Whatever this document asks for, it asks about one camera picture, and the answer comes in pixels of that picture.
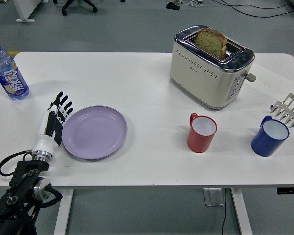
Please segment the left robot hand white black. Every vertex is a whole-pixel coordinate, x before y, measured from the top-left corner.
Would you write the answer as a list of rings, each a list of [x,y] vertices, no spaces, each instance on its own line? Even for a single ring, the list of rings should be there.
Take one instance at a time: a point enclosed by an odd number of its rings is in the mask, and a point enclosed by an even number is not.
[[[33,154],[53,155],[54,150],[61,145],[64,123],[73,110],[68,96],[60,92],[43,115]]]

